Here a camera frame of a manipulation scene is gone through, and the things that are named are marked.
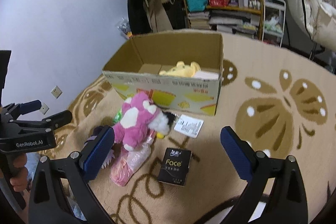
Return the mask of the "person's left hand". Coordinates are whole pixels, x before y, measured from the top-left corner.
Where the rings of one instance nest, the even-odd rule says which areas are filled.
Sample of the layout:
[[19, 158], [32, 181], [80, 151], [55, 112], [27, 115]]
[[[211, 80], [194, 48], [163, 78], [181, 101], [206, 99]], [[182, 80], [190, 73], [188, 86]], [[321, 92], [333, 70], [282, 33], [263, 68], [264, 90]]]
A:
[[27, 163], [26, 154], [21, 154], [13, 160], [14, 168], [18, 169], [17, 175], [10, 179], [10, 184], [13, 186], [15, 192], [22, 192], [27, 188], [28, 170], [25, 167]]

